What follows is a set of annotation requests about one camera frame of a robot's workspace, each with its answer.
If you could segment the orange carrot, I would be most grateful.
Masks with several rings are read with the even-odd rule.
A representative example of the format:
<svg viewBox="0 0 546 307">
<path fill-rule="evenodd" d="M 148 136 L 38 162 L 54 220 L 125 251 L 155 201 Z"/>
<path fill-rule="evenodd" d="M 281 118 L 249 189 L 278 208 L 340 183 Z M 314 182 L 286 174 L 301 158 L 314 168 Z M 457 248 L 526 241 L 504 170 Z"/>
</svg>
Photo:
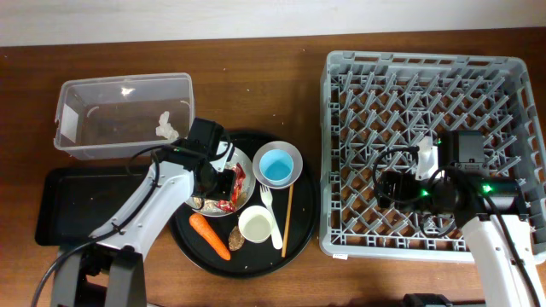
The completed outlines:
<svg viewBox="0 0 546 307">
<path fill-rule="evenodd" d="M 208 221 L 200 213 L 193 213 L 189 217 L 189 224 L 193 230 L 209 244 L 209 246 L 221 259 L 225 261 L 231 260 L 229 249 L 219 238 L 217 233 L 212 229 Z"/>
</svg>

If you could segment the white plastic fork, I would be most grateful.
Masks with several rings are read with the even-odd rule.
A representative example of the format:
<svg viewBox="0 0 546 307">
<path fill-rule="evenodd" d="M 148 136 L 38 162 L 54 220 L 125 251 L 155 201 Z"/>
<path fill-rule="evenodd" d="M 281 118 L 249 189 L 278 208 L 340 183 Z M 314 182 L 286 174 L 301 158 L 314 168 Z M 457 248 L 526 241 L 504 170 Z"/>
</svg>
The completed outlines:
<svg viewBox="0 0 546 307">
<path fill-rule="evenodd" d="M 267 210 L 270 212 L 270 215 L 271 215 L 272 224 L 271 224 L 271 235 L 270 235 L 270 237 L 271 237 L 271 240 L 272 240 L 272 245 L 276 250 L 281 250 L 282 249 L 282 238 L 281 238 L 281 232 L 280 232 L 279 227 L 277 225 L 275 214 L 274 214 L 274 211 L 273 211 L 273 206 L 272 206 L 273 196 L 272 196 L 272 193 L 270 191 L 270 188 L 267 187 L 267 186 L 264 186 L 264 185 L 261 185 L 259 187 L 259 190 L 260 190 L 260 198 L 261 198 L 262 202 L 264 203 L 265 207 L 267 208 Z"/>
</svg>

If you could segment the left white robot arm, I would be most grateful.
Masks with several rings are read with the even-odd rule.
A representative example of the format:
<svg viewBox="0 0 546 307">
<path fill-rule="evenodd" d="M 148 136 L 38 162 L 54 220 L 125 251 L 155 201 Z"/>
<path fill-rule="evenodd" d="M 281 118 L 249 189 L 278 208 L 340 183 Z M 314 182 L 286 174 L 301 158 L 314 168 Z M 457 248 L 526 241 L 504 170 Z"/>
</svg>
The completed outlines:
<svg viewBox="0 0 546 307">
<path fill-rule="evenodd" d="M 224 127 L 196 118 L 189 134 L 148 148 L 152 164 L 130 198 L 88 240 L 45 273 L 54 306 L 146 306 L 143 263 L 161 230 L 187 200 L 230 200 L 235 147 Z"/>
</svg>

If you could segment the black rectangular tray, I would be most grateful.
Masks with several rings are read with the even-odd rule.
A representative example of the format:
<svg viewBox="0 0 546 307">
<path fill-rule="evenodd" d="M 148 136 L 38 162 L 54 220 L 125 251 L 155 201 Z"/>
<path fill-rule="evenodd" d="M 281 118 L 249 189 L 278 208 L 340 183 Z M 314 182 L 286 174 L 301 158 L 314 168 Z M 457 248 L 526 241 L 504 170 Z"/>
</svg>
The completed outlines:
<svg viewBox="0 0 546 307">
<path fill-rule="evenodd" d="M 59 246 L 85 240 L 136 191 L 148 167 L 60 168 L 45 178 L 35 241 Z"/>
</svg>

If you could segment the red snack wrapper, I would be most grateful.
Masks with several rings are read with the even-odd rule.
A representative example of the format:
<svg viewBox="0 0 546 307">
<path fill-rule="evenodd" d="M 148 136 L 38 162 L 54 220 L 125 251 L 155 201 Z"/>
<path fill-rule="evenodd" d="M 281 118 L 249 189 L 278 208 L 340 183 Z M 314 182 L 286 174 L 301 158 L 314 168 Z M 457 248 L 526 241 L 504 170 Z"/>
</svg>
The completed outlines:
<svg viewBox="0 0 546 307">
<path fill-rule="evenodd" d="M 234 167 L 231 168 L 232 171 L 236 174 L 235 186 L 232 191 L 230 200 L 220 200 L 216 207 L 222 211 L 226 212 L 236 212 L 238 208 L 238 200 L 242 193 L 242 186 L 244 180 L 246 179 L 246 173 L 242 169 L 241 165 L 237 163 Z"/>
</svg>

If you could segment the round black tray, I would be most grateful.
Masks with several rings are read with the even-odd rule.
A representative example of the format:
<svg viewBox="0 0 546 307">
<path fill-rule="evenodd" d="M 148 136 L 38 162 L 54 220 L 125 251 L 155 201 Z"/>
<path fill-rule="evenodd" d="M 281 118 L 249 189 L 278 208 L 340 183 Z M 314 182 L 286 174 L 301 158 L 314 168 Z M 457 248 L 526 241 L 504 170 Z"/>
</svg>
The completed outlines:
<svg viewBox="0 0 546 307">
<path fill-rule="evenodd" d="M 266 240 L 263 243 L 245 241 L 239 250 L 230 254 L 231 260 L 222 259 L 190 226 L 189 217 L 194 211 L 187 205 L 180 206 L 169 221 L 172 237 L 189 260 L 214 275 L 242 279 L 272 273 L 296 258 L 314 233 L 320 195 L 318 181 L 309 164 L 304 163 L 292 192 L 274 190 L 272 196 L 276 221 L 281 229 L 285 226 L 288 201 L 292 201 L 285 256 L 272 246 L 271 240 Z"/>
</svg>

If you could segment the grey dishwasher rack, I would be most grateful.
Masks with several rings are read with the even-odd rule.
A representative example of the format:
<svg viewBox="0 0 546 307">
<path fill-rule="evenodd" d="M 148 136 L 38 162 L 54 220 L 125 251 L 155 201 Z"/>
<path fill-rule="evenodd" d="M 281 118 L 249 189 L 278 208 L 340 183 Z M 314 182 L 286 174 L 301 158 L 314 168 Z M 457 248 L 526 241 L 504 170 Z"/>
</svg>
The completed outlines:
<svg viewBox="0 0 546 307">
<path fill-rule="evenodd" d="M 321 78 L 319 244 L 329 256 L 469 263 L 451 217 L 381 208 L 383 170 L 414 174 L 408 147 L 449 130 L 484 136 L 485 168 L 516 179 L 545 259 L 545 142 L 527 66 L 515 57 L 334 51 Z"/>
</svg>

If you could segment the wooden chopstick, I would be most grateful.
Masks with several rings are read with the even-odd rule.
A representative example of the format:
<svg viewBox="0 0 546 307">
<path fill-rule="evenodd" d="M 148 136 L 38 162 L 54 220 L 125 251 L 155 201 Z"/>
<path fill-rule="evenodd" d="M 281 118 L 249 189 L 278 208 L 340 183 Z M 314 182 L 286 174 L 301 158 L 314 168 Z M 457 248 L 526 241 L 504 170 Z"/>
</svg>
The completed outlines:
<svg viewBox="0 0 546 307">
<path fill-rule="evenodd" d="M 288 249 L 288 235 L 289 235 L 292 203 L 293 203 L 293 184 L 290 185 L 289 194 L 288 194 L 287 215 L 285 219 L 285 227 L 284 227 L 283 241 L 282 241 L 282 257 L 283 258 L 286 257 L 287 249 Z"/>
</svg>

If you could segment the grey plate with rice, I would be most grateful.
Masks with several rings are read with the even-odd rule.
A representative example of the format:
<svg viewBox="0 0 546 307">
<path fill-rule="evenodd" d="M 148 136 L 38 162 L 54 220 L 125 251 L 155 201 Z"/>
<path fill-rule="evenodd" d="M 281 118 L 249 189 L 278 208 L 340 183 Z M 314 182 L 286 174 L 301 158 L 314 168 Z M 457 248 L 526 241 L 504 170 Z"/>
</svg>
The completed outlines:
<svg viewBox="0 0 546 307">
<path fill-rule="evenodd" d="M 239 148 L 235 148 L 233 156 L 231 157 L 230 161 L 226 163 L 226 168 L 231 170 L 231 168 L 234 167 L 237 163 L 241 165 L 242 169 L 246 173 L 246 179 L 244 180 L 242 186 L 242 193 L 238 200 L 238 211 L 250 199 L 255 188 L 256 178 L 253 175 L 253 166 L 251 160 Z M 218 202 L 219 200 L 205 200 L 197 197 L 192 197 L 187 200 L 185 204 L 192 208 L 195 212 L 198 212 L 201 215 L 208 217 L 223 217 L 233 213 L 218 209 L 216 207 L 216 204 Z"/>
</svg>

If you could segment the brown walnut shell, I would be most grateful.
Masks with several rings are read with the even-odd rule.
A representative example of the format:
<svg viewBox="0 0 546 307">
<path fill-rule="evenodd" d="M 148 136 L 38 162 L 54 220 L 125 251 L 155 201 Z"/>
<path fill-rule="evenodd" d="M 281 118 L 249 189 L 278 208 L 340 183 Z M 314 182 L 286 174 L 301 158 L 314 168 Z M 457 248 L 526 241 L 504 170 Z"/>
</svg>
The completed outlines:
<svg viewBox="0 0 546 307">
<path fill-rule="evenodd" d="M 229 238 L 228 238 L 228 243 L 229 243 L 229 249 L 232 251 L 232 252 L 235 252 L 235 251 L 238 251 L 239 249 L 242 248 L 242 246 L 244 245 L 245 243 L 245 238 L 244 236 L 242 235 L 240 229 L 238 226 L 235 226 L 230 234 L 229 234 Z"/>
</svg>

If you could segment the crumpled white tissue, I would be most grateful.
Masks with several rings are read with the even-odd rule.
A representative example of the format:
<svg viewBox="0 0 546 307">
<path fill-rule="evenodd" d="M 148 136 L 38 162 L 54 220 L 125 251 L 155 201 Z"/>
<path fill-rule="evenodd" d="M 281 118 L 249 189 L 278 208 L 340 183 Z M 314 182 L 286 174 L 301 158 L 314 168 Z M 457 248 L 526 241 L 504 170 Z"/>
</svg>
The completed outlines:
<svg viewBox="0 0 546 307">
<path fill-rule="evenodd" d="M 156 136 L 164 137 L 166 140 L 174 141 L 179 138 L 179 133 L 169 122 L 170 112 L 165 111 L 160 115 L 159 125 L 155 128 Z"/>
</svg>

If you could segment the blue cup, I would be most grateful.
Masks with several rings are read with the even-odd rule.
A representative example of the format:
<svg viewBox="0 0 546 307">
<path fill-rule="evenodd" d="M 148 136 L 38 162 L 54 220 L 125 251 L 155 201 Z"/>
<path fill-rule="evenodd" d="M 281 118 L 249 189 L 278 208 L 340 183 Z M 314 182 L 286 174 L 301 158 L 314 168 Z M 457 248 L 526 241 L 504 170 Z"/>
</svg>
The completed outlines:
<svg viewBox="0 0 546 307">
<path fill-rule="evenodd" d="M 271 149 L 261 157 L 258 168 L 272 185 L 280 186 L 288 182 L 292 176 L 293 159 L 284 150 Z"/>
</svg>

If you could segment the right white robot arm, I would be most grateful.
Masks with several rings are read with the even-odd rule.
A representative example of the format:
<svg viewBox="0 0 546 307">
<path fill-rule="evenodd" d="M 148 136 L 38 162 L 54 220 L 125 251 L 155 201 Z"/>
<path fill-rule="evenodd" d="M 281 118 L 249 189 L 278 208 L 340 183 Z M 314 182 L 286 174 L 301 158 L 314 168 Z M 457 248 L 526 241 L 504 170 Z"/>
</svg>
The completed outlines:
<svg viewBox="0 0 546 307">
<path fill-rule="evenodd" d="M 543 306 L 524 194 L 514 179 L 490 175 L 482 133 L 445 131 L 404 151 L 417 161 L 415 174 L 372 169 L 380 207 L 450 214 L 477 265 L 487 305 Z"/>
</svg>

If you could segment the white paper cup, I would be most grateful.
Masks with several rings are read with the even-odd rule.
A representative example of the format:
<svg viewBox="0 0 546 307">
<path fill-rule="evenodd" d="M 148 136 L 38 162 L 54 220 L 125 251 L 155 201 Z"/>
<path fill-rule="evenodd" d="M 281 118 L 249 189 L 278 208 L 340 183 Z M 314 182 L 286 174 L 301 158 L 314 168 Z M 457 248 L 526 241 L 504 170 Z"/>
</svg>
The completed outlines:
<svg viewBox="0 0 546 307">
<path fill-rule="evenodd" d="M 263 206 L 249 206 L 238 219 L 242 236 L 252 243 L 263 243 L 272 232 L 272 216 Z"/>
</svg>

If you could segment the pink bowl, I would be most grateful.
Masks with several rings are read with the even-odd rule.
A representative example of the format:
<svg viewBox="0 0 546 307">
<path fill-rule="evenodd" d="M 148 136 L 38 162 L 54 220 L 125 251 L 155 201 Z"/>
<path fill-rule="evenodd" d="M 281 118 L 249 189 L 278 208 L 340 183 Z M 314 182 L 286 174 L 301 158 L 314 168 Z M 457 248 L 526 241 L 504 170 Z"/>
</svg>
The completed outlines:
<svg viewBox="0 0 546 307">
<path fill-rule="evenodd" d="M 283 185 L 275 186 L 272 185 L 267 179 L 265 179 L 262 174 L 260 173 L 260 170 L 258 168 L 259 161 L 261 157 L 269 150 L 271 149 L 281 149 L 286 152 L 288 152 L 292 159 L 293 159 L 293 173 L 288 182 L 286 182 Z M 299 150 L 288 142 L 283 141 L 274 141 L 274 142 L 267 142 L 264 146 L 262 146 L 257 153 L 253 157 L 253 174 L 256 177 L 256 179 L 264 186 L 267 186 L 269 188 L 273 189 L 282 189 L 287 188 L 291 184 L 295 183 L 295 181 L 299 178 L 302 170 L 303 170 L 303 157 Z"/>
</svg>

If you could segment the clear plastic bin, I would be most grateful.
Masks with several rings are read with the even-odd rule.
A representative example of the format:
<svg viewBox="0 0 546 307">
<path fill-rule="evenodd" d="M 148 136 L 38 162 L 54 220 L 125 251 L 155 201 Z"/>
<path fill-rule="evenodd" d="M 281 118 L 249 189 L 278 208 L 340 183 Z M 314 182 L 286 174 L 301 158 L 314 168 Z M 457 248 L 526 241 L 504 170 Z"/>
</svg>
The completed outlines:
<svg viewBox="0 0 546 307">
<path fill-rule="evenodd" d="M 61 87 L 54 146 L 76 159 L 129 158 L 173 141 L 156 136 L 160 115 L 186 137 L 195 118 L 185 72 L 77 79 Z"/>
</svg>

